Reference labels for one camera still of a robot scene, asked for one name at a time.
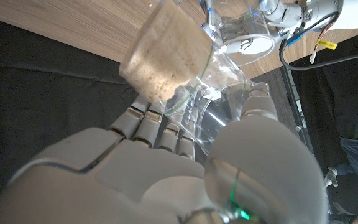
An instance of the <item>white robotic hand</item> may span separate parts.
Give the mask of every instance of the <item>white robotic hand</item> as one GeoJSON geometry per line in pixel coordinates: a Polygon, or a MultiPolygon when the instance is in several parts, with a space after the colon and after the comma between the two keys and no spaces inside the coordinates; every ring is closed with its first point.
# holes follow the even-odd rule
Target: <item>white robotic hand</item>
{"type": "Polygon", "coordinates": [[[325,187],[330,186],[331,184],[334,187],[338,186],[338,182],[336,181],[336,176],[338,175],[338,172],[333,167],[328,167],[328,172],[326,174],[326,177],[324,178],[324,185],[325,187]]]}
{"type": "Polygon", "coordinates": [[[325,223],[321,171],[277,121],[269,86],[218,134],[205,169],[194,142],[138,98],[109,131],[44,149],[0,195],[0,223],[325,223]]]}

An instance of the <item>white sneaker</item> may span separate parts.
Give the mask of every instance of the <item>white sneaker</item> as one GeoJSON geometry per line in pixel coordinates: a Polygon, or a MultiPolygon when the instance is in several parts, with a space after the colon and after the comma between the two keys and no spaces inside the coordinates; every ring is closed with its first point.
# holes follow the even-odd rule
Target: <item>white sneaker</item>
{"type": "Polygon", "coordinates": [[[326,175],[326,177],[324,178],[324,184],[325,184],[325,187],[328,187],[330,186],[331,184],[334,186],[334,187],[337,187],[338,186],[338,182],[336,181],[336,176],[338,175],[338,172],[336,171],[335,168],[333,167],[328,167],[328,173],[326,175]]]}

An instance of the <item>yellow tag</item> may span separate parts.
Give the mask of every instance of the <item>yellow tag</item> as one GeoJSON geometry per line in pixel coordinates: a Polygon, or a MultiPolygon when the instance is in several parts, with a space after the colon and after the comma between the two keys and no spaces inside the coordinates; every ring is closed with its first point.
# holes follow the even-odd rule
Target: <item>yellow tag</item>
{"type": "Polygon", "coordinates": [[[327,40],[321,40],[321,39],[317,40],[317,44],[322,45],[322,46],[324,46],[326,48],[329,48],[331,50],[335,50],[335,48],[337,46],[337,44],[335,44],[335,43],[332,43],[332,42],[327,41],[327,40]]]}

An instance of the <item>black cloth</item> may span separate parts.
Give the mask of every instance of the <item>black cloth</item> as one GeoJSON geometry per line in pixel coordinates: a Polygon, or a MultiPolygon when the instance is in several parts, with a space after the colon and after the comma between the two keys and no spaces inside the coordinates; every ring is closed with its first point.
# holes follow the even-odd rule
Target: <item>black cloth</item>
{"type": "Polygon", "coordinates": [[[0,22],[0,191],[43,148],[125,111],[137,93],[118,66],[0,22]]]}
{"type": "MultiPolygon", "coordinates": [[[[320,52],[318,59],[326,62],[354,54],[358,54],[358,36],[340,43],[336,50],[320,52]]],[[[358,59],[325,66],[319,74],[320,82],[329,86],[324,88],[324,99],[339,135],[358,139],[358,59]]]]}

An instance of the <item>plastic cup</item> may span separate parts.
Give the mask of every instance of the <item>plastic cup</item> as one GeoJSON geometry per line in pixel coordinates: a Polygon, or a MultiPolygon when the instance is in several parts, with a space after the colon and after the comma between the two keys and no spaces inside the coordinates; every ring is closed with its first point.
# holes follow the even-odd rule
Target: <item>plastic cup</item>
{"type": "Polygon", "coordinates": [[[143,97],[208,154],[241,115],[251,80],[172,0],[162,1],[119,67],[143,97]]]}

